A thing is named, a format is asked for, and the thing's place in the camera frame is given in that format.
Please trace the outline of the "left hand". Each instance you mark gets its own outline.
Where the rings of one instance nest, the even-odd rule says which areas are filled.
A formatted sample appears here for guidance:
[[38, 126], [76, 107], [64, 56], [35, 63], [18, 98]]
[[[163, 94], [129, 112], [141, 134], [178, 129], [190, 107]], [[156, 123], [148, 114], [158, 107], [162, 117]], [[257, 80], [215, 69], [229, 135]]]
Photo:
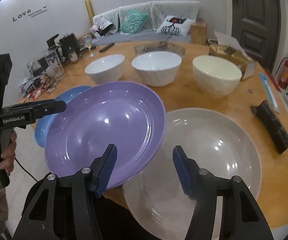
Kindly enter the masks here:
[[9, 145], [1, 153], [2, 162], [0, 163], [0, 169], [5, 170], [7, 174], [10, 174], [14, 169], [16, 139], [17, 134], [13, 131], [10, 136]]

